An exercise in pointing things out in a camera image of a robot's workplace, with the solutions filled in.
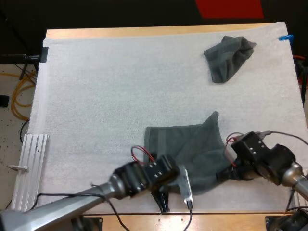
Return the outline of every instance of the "yellow cable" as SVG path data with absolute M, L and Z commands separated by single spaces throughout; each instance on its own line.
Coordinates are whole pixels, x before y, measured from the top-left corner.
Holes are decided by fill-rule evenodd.
M 21 103 L 19 103 L 19 102 L 17 101 L 17 96 L 18 96 L 21 92 L 23 92 L 24 90 L 26 90 L 26 89 L 28 89 L 28 88 L 32 88 L 32 87 L 35 86 L 34 84 L 31 84 L 31 85 L 28 85 L 28 86 L 25 86 L 25 87 L 22 88 L 22 86 L 23 86 L 27 81 L 33 82 L 33 81 L 31 81 L 31 77 L 33 77 L 34 74 L 35 74 L 35 73 L 31 73 L 30 76 L 28 76 L 27 78 L 23 78 L 22 80 L 20 80 L 19 83 L 17 84 L 17 86 L 16 86 L 14 92 L 13 92 L 13 95 L 12 95 L 11 111 L 12 111 L 13 115 L 14 115 L 16 118 L 21 119 L 21 120 L 25 120 L 25 121 L 28 120 L 29 117 L 24 116 L 23 114 L 21 114 L 21 113 L 17 110 L 15 103 L 16 103 L 17 105 L 21 106 L 21 107 L 30 107 L 30 106 L 32 105 L 32 104 L 21 104 Z
M 24 90 L 26 90 L 26 89 L 29 89 L 29 88 L 32 88 L 32 87 L 35 87 L 35 85 L 34 84 L 31 84 L 31 85 L 28 85 L 28 86 L 26 86 L 26 87 L 23 87 L 23 88 L 21 88 L 17 93 L 16 93 L 16 96 L 18 96 L 21 92 L 23 92 Z M 31 107 L 31 103 L 30 104 L 21 104 L 17 99 L 16 99 L 16 101 L 15 101 L 15 103 L 18 105 L 18 106 L 20 106 L 20 107 Z
M 17 77 L 17 78 L 20 77 L 19 75 L 11 74 L 11 73 L 0 73 L 0 76 L 11 76 L 11 77 Z

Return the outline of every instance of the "red wire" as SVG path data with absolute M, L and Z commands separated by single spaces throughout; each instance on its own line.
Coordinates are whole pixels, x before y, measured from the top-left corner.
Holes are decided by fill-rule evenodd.
M 140 163 L 140 164 L 146 164 L 146 162 L 143 162 L 143 161 L 138 160 L 138 158 L 137 158 L 137 157 L 135 156 L 135 154 L 134 154 L 134 151 L 133 151 L 134 148 L 135 148 L 135 149 L 138 149 L 138 150 L 141 150 L 143 153 L 147 154 L 147 155 L 149 156 L 150 161 L 154 161 L 154 158 L 153 158 L 153 156 L 151 155 L 151 153 L 150 153 L 148 150 L 146 150 L 146 148 L 144 148 L 144 147 L 142 147 L 142 146 L 139 146 L 139 145 L 132 146 L 131 149 L 130 149 L 131 157 L 133 158 L 134 161 L 137 161 L 137 162 Z
M 305 56 L 301 56 L 301 55 L 293 55 L 293 58 L 295 58 L 295 59 L 300 59 L 300 60 L 305 60 L 306 58 L 305 58 Z
M 298 80 L 298 84 L 300 86 L 300 89 L 303 87 L 303 75 L 300 76 L 299 80 Z
M 237 141 L 237 139 L 235 137 L 231 137 L 231 138 L 227 139 L 227 143 L 235 142 L 235 141 Z

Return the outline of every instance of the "black cable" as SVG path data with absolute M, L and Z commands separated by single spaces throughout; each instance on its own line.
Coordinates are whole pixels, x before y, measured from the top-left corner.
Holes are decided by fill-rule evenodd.
M 22 133 L 23 133 L 23 129 L 25 127 L 25 125 L 29 122 L 29 120 L 27 120 L 26 122 L 24 122 L 24 124 L 22 125 L 21 129 L 20 129 L 20 133 L 19 133 L 19 138 L 20 138 L 20 142 L 23 143 L 23 138 L 21 137 Z
M 100 188 L 99 185 L 94 185 L 94 184 L 92 184 L 92 187 L 98 187 L 98 189 L 103 193 L 103 190 Z M 115 215 L 116 215 L 116 218 L 117 218 L 117 220 L 119 221 L 120 225 L 121 225 L 126 231 L 130 231 L 130 230 L 126 227 L 126 225 L 122 222 L 122 220 L 121 220 L 119 214 L 117 213 L 117 211 L 116 211 L 114 205 L 111 203 L 111 201 L 108 200 L 108 199 L 106 199 L 106 201 L 107 201 L 107 203 L 110 205 L 110 207 L 112 208 L 112 210 L 114 211 L 114 213 L 115 213 Z
M 12 203 L 12 200 L 10 200 L 10 202 L 6 205 L 4 210 L 7 210 L 11 203 Z
M 244 134 L 242 134 L 241 132 L 236 131 L 236 132 L 233 132 L 233 133 L 229 134 L 229 135 L 227 136 L 226 140 L 228 140 L 228 139 L 230 138 L 231 135 L 235 135 L 235 134 L 241 135 L 241 136 L 244 135 Z
M 188 227 L 190 226 L 191 222 L 192 222 L 192 219 L 193 219 L 193 203 L 191 201 L 187 201 L 187 207 L 189 209 L 189 214 L 190 214 L 190 217 L 189 217 L 189 221 L 188 221 L 188 224 L 186 225 L 186 227 L 184 228 L 183 231 L 186 231 L 188 229 Z
M 287 207 L 285 208 L 285 211 L 286 211 L 286 212 L 289 211 L 289 207 L 290 207 L 290 204 L 291 204 L 291 202 L 292 202 L 294 193 L 295 193 L 295 189 L 292 188 L 291 194 L 290 194 L 290 197 L 289 197 L 289 201 L 288 201 L 288 204 L 287 204 Z
M 38 71 L 39 71 L 39 65 L 38 65 L 38 63 L 36 63 L 36 62 L 34 62 L 33 63 L 33 66 L 34 66 L 34 68 L 35 68 L 35 71 L 38 73 Z
M 295 209 L 301 209 L 301 208 L 308 208 L 308 206 L 299 206 L 299 207 L 293 207 L 293 208 L 289 208 L 290 204 L 291 204 L 291 201 L 294 197 L 294 193 L 295 193 L 295 189 L 292 188 L 292 191 L 291 191 L 291 194 L 290 194 L 290 197 L 289 197 L 289 201 L 288 201 L 288 204 L 287 204 L 287 207 L 285 208 L 285 211 L 286 212 L 289 212 L 291 210 L 295 210 Z
M 76 197 L 76 196 L 96 196 L 102 198 L 106 201 L 106 198 L 101 194 L 96 193 L 39 193 L 36 197 L 36 200 L 30 210 L 34 209 L 39 201 L 40 196 L 68 196 L 68 197 Z
M 20 70 L 23 70 L 20 66 L 18 66 L 17 64 L 14 64 L 15 66 L 17 66 Z
M 295 210 L 295 209 L 304 209 L 304 208 L 308 208 L 308 206 L 299 206 L 299 207 L 289 208 L 289 209 L 286 210 L 286 212 L 289 212 L 289 211 Z
M 95 193 L 39 193 L 35 199 L 35 202 L 33 204 L 33 206 L 30 208 L 30 210 L 34 209 L 35 206 L 38 204 L 39 201 L 39 197 L 40 196 L 68 196 L 68 197 L 76 197 L 76 196 L 96 196 L 96 197 L 100 197 L 103 200 L 103 203 L 107 202 L 110 207 L 112 208 L 113 212 L 115 213 L 119 223 L 121 224 L 121 226 L 126 230 L 126 231 L 130 231 L 125 224 L 122 222 L 117 210 L 115 209 L 114 205 L 111 203 L 110 200 L 108 200 L 107 198 L 105 198 L 103 195 L 101 194 L 95 194 Z
M 25 63 L 25 65 L 24 65 L 24 67 L 23 67 L 23 70 L 22 70 L 22 72 L 21 72 L 21 74 L 20 74 L 19 80 L 22 80 L 22 79 L 24 78 L 24 75 L 26 75 L 27 77 L 29 77 L 29 76 L 26 74 L 26 69 L 27 69 L 27 67 L 28 67 L 28 64 Z
M 285 133 L 285 132 L 281 132 L 281 131 L 270 131 L 270 133 L 277 133 L 277 134 L 282 134 L 282 135 L 285 135 L 285 136 L 291 136 L 291 137 L 294 137 L 294 138 L 297 138 L 299 139 L 300 141 L 302 141 L 305 145 L 308 145 L 308 142 L 305 141 L 303 138 L 300 138 L 299 136 L 296 136 L 296 135 L 292 135 L 292 134 L 289 134 L 289 133 Z

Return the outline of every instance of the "gray towel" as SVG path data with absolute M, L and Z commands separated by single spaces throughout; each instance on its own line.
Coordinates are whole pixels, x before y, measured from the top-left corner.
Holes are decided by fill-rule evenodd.
M 244 37 L 224 36 L 221 43 L 206 50 L 212 80 L 214 83 L 227 82 L 252 55 L 256 43 Z
M 230 163 L 224 155 L 224 144 L 218 128 L 218 112 L 203 124 L 179 127 L 147 127 L 144 146 L 150 153 L 171 155 L 177 164 L 185 165 L 195 195 L 217 185 L 215 174 Z

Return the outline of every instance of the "wooden tabletop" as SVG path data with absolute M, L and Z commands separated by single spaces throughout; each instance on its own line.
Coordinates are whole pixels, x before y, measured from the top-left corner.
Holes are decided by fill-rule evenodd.
M 126 27 L 126 28 L 89 28 L 89 29 L 54 29 L 47 30 L 46 37 L 52 39 L 69 38 L 101 38 L 129 37 L 153 35 L 178 35 L 189 33 L 219 32 L 231 30 L 253 29 L 268 23 L 253 24 L 222 24 L 198 26 L 156 26 L 156 27 Z
M 187 33 L 204 33 L 252 29 L 268 24 L 227 24 L 201 26 L 158 26 L 128 28 L 90 28 L 90 29 L 53 29 L 48 30 L 46 38 L 101 38 L 154 36 Z M 265 216 L 281 216 L 286 213 L 215 213 L 194 214 L 189 231 L 265 231 Z M 98 215 L 103 221 L 104 231 L 124 230 L 114 215 Z M 170 215 L 121 215 L 123 223 L 132 231 L 183 230 L 189 221 L 189 214 Z

